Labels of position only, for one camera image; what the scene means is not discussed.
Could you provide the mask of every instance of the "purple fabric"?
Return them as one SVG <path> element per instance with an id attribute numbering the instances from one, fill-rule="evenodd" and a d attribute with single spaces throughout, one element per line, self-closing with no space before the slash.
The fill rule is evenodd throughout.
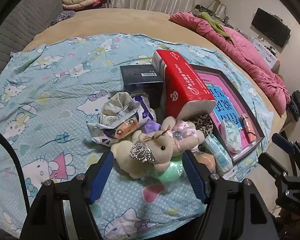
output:
<path id="1" fill-rule="evenodd" d="M 148 134 L 151 132 L 157 132 L 160 130 L 160 128 L 161 128 L 161 124 L 152 120 L 148 120 L 148 122 L 146 122 L 146 124 L 142 128 L 142 132 Z"/>

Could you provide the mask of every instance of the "plastic package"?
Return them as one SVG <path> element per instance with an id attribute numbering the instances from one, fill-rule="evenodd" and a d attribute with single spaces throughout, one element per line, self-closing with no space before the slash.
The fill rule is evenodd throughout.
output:
<path id="1" fill-rule="evenodd" d="M 149 119 L 146 124 L 142 128 L 142 132 L 145 134 L 151 133 L 151 132 L 157 132 L 161 128 L 161 124 Z"/>
<path id="2" fill-rule="evenodd" d="M 148 120 L 156 121 L 155 112 L 150 108 L 147 96 L 136 96 L 125 105 L 123 110 L 122 107 L 119 107 L 119 112 L 116 115 L 103 118 L 107 124 L 87 123 L 94 142 L 111 147 L 114 143 L 119 142 L 146 124 Z"/>
<path id="3" fill-rule="evenodd" d="M 150 174 L 153 178 L 158 179 L 163 185 L 169 185 L 176 182 L 184 176 L 184 168 L 182 165 L 182 155 L 172 157 L 170 166 L 165 172 L 153 170 Z"/>
<path id="4" fill-rule="evenodd" d="M 222 121 L 221 136 L 230 152 L 240 153 L 242 151 L 240 131 L 234 122 L 227 119 Z"/>
<path id="5" fill-rule="evenodd" d="M 205 138 L 203 145 L 215 157 L 219 175 L 226 174 L 233 167 L 231 157 L 213 134 Z"/>
<path id="6" fill-rule="evenodd" d="M 212 154 L 202 153 L 199 155 L 195 155 L 195 158 L 199 163 L 206 165 L 210 172 L 216 172 L 216 161 Z"/>

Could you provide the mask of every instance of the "screw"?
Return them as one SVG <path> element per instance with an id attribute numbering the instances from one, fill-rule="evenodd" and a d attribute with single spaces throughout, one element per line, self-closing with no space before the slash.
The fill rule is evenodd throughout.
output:
<path id="1" fill-rule="evenodd" d="M 43 184 L 45 186 L 49 186 L 51 183 L 52 183 L 52 180 L 51 179 L 47 179 Z"/>
<path id="2" fill-rule="evenodd" d="M 250 186 L 250 185 L 253 184 L 252 181 L 251 181 L 251 179 L 245 179 L 245 180 L 243 180 L 243 182 L 244 182 L 246 185 L 248 185 L 248 186 Z"/>
<path id="3" fill-rule="evenodd" d="M 219 176 L 218 174 L 216 174 L 216 173 L 212 173 L 212 174 L 210 175 L 210 177 L 211 177 L 212 179 L 215 179 L 215 180 L 217 180 L 217 179 L 220 178 L 220 176 Z"/>
<path id="4" fill-rule="evenodd" d="M 86 175 L 84 175 L 83 173 L 80 173 L 76 176 L 77 180 L 83 180 L 86 177 Z"/>

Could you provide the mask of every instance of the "bed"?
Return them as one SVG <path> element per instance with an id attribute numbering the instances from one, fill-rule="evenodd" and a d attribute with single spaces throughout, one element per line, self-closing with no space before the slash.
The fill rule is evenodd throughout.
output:
<path id="1" fill-rule="evenodd" d="M 23 52 L 12 55 L 0 75 L 0 132 L 17 152 L 30 202 L 47 174 L 56 182 L 71 179 L 107 150 L 90 140 L 85 122 L 98 118 L 98 109 L 88 105 L 88 96 L 109 97 L 120 90 L 118 66 L 149 64 L 155 49 L 169 48 L 195 64 L 210 56 L 212 60 L 204 63 L 232 78 L 250 108 L 256 104 L 266 138 L 229 179 L 242 180 L 252 170 L 248 176 L 267 207 L 272 207 L 276 198 L 273 180 L 255 166 L 257 155 L 266 150 L 271 135 L 280 131 L 286 115 L 280 117 L 253 80 L 217 47 L 170 22 L 169 17 L 133 9 L 82 11 L 36 35 Z M 230 70 L 218 64 L 220 58 Z M 92 212 L 105 239 L 147 239 L 180 227 L 204 208 L 186 177 L 177 185 L 162 188 L 155 180 L 132 181 L 113 169 Z M 0 147 L 0 227 L 18 237 L 25 216 L 13 162 Z M 65 216 L 74 237 L 68 203 Z"/>

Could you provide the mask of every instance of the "tissue packet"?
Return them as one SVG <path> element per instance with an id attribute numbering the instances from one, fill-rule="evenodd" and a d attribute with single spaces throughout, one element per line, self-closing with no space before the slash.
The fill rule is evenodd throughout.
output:
<path id="1" fill-rule="evenodd" d="M 222 176 L 232 169 L 231 157 L 213 134 L 209 134 L 204 139 L 203 145 L 215 157 L 219 175 Z"/>
<path id="2" fill-rule="evenodd" d="M 242 151 L 240 131 L 234 122 L 227 119 L 222 121 L 221 136 L 230 152 L 240 153 Z"/>
<path id="3" fill-rule="evenodd" d="M 125 115 L 121 111 L 120 121 L 117 119 L 111 125 L 87 123 L 94 142 L 111 147 L 111 145 L 144 125 L 148 120 L 156 121 L 155 112 L 150 108 L 147 96 L 136 96 L 132 100 L 134 107 L 126 108 L 125 110 L 130 109 L 130 111 Z"/>
<path id="4" fill-rule="evenodd" d="M 215 98 L 177 51 L 157 49 L 151 64 L 164 80 L 161 108 L 166 116 L 188 120 L 213 111 Z"/>

